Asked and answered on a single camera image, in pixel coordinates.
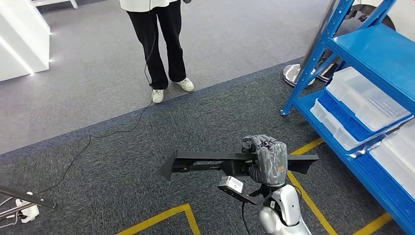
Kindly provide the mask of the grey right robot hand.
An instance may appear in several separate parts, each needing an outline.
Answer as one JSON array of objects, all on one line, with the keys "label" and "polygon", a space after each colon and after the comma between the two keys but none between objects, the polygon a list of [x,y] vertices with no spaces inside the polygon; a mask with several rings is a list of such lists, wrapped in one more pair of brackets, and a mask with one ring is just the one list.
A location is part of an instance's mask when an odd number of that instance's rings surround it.
[{"label": "grey right robot hand", "polygon": [[286,144],[267,135],[245,136],[242,150],[257,155],[257,163],[249,167],[250,177],[257,183],[279,187],[288,171]]}]

